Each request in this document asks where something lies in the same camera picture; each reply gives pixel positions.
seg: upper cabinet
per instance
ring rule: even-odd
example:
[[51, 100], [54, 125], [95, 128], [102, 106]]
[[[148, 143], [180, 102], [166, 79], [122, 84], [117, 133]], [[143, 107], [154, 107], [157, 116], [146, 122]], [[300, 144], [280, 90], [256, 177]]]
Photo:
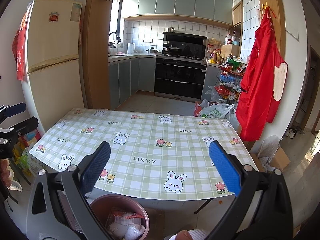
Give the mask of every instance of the upper cabinet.
[[174, 14], [175, 0], [157, 0], [156, 14]]
[[232, 24], [232, 0], [214, 0], [214, 20]]
[[181, 15], [232, 25], [232, 0], [124, 0], [122, 17], [135, 15]]
[[156, 0], [139, 0], [138, 14], [154, 14]]
[[194, 16], [195, 0], [176, 0], [175, 14]]
[[196, 0], [195, 16], [214, 19], [214, 0]]

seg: pink trash bin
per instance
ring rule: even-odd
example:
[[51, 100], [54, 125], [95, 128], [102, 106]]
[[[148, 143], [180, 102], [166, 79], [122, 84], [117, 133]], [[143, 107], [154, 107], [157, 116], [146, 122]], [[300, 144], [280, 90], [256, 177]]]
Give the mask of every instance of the pink trash bin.
[[143, 240], [146, 238], [149, 231], [149, 217], [145, 209], [133, 199], [123, 195], [108, 194], [95, 199], [90, 204], [90, 207], [103, 226], [105, 226], [113, 207], [121, 208], [126, 212], [136, 212], [143, 215], [145, 218], [141, 219], [141, 224], [145, 226], [146, 230], [138, 239]]

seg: oven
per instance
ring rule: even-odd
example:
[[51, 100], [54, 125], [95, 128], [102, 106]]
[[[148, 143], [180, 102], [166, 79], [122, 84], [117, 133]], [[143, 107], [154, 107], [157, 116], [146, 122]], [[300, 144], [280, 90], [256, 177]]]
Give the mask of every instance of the oven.
[[194, 102], [201, 99], [206, 62], [156, 56], [155, 95]]

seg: checkered tablecloth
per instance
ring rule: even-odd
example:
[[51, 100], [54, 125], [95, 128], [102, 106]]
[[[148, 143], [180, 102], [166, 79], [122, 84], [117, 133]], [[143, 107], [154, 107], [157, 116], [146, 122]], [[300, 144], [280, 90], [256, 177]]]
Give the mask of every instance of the checkered tablecloth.
[[232, 194], [209, 157], [212, 140], [256, 169], [227, 120], [103, 109], [73, 109], [30, 153], [63, 171], [107, 141], [111, 158], [95, 187], [139, 198], [199, 200]]

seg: refrigerator door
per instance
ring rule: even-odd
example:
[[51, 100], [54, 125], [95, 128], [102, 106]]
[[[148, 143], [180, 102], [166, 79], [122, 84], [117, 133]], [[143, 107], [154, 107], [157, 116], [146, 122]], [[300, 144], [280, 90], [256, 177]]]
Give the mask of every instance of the refrigerator door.
[[73, 0], [34, 0], [26, 33], [27, 73], [79, 58], [81, 3]]
[[84, 108], [77, 59], [32, 72], [27, 82], [22, 82], [24, 96], [41, 136], [72, 108]]

